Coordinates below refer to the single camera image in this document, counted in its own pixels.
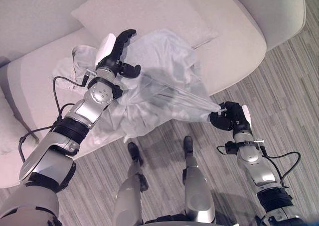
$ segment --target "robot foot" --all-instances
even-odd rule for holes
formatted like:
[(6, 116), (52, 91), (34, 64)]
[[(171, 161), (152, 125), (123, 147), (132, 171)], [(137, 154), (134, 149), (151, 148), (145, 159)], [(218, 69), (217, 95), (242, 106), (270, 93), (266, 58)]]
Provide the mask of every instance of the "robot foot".
[(193, 155), (193, 139), (191, 136), (185, 136), (184, 143), (183, 143), (183, 149), (185, 154), (185, 159), (189, 155)]
[(131, 156), (132, 160), (135, 161), (135, 162), (139, 162), (140, 166), (142, 166), (144, 161), (141, 158), (138, 146), (135, 145), (133, 142), (130, 142), (128, 144), (128, 151), (130, 153), (130, 156)]

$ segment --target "robotic hand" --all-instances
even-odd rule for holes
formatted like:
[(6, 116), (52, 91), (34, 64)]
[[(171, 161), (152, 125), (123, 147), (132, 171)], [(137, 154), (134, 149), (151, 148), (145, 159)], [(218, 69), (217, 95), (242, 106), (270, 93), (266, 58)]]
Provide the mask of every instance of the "robotic hand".
[(224, 102), (221, 110), (210, 114), (211, 123), (222, 130), (233, 131), (235, 142), (225, 144), (226, 154), (237, 155), (238, 165), (245, 171), (252, 190), (266, 211), (264, 222), (270, 225), (304, 225), (299, 209), (293, 205), (292, 197), (278, 182), (271, 169), (265, 164), (259, 146), (263, 140), (255, 140), (247, 106)]
[[(113, 34), (102, 42), (96, 57), (96, 77), (88, 84), (84, 98), (40, 142), (24, 161), (20, 187), (0, 209), (0, 225), (60, 226), (56, 193), (67, 187), (76, 164), (69, 156), (77, 154), (80, 143), (93, 128), (103, 110), (122, 95), (113, 81), (119, 73), (135, 78), (141, 67), (122, 63), (124, 44), (136, 31), (128, 29), (118, 37)], [(84, 76), (85, 86), (89, 74)]]

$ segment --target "robot leg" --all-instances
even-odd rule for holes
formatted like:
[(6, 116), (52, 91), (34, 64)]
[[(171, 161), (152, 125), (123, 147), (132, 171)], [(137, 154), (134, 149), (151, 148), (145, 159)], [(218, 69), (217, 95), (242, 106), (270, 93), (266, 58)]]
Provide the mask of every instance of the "robot leg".
[(139, 149), (134, 143), (129, 143), (128, 149), (133, 162), (129, 168), (128, 178), (118, 191), (112, 226), (138, 226), (143, 224), (141, 192), (148, 189), (145, 176), (142, 174), (143, 163)]
[(211, 223), (215, 220), (214, 201), (207, 181), (193, 156), (192, 139), (184, 139), (186, 169), (183, 170), (185, 185), (185, 212), (192, 221)]

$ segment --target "white couch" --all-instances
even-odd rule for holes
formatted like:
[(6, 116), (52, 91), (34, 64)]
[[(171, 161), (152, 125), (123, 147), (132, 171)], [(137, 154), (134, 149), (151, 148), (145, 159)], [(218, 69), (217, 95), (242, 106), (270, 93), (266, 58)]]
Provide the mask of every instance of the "white couch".
[[(24, 8), (23, 1), (30, 0), (21, 0), (19, 3), (22, 4), (18, 4), (14, 9), (10, 8), (10, 1), (2, 2), (2, 6), (6, 4), (7, 7), (5, 10), (0, 8), (0, 13), (6, 11), (5, 15), (0, 14), (0, 28), (3, 28), (3, 23), (12, 19), (14, 15), (19, 16)], [(81, 27), (70, 15), (71, 10), (84, 1), (38, 0), (40, 6), (34, 8), (44, 9), (42, 10), (46, 14), (44, 19), (41, 14), (31, 19), (29, 15), (20, 15), (22, 18), (19, 20), (20, 23), (27, 18), (27, 22), (32, 22), (33, 25), (24, 26), (23, 30), (23, 25), (20, 27), (11, 22), (13, 26), (11, 32), (8, 29), (0, 32), (1, 59), (11, 61), (0, 68), (0, 86), (15, 117), (27, 129), (44, 127), (56, 120), (57, 110), (49, 77), (57, 62), (69, 57), (76, 45), (99, 46), (99, 42), (91, 33)], [(230, 87), (253, 72), (263, 60), (266, 51), (297, 34), (306, 18), (305, 0), (189, 0), (189, 2), (206, 24), (218, 32), (218, 37), (196, 49), (202, 67), (202, 79), (210, 94)], [(17, 31), (22, 33), (24, 31), (27, 34), (23, 41), (10, 38)], [(75, 102), (81, 97), (62, 89), (58, 89), (57, 94), (61, 104)], [(45, 132), (36, 134), (39, 139), (44, 135)], [(116, 139), (94, 145), (89, 135), (75, 158), (113, 140)], [(0, 155), (0, 188), (18, 184), (18, 171), (21, 165), (17, 148), (10, 153)]]

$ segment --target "white cloth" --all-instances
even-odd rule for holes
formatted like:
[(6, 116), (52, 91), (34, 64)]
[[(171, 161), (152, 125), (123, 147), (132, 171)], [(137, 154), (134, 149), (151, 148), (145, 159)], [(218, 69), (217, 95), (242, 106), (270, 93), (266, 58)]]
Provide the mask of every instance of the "white cloth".
[[(82, 73), (87, 68), (80, 62), (92, 62), (92, 54), (81, 54), (77, 64), (58, 66)], [(124, 62), (140, 64), (141, 74), (135, 79), (120, 75), (115, 84), (124, 90), (103, 112), (92, 130), (96, 144), (119, 131), (128, 138), (142, 136), (170, 119), (208, 121), (208, 115), (220, 109), (206, 92), (199, 73), (199, 63), (191, 46), (169, 30), (150, 33), (129, 45), (123, 52)]]

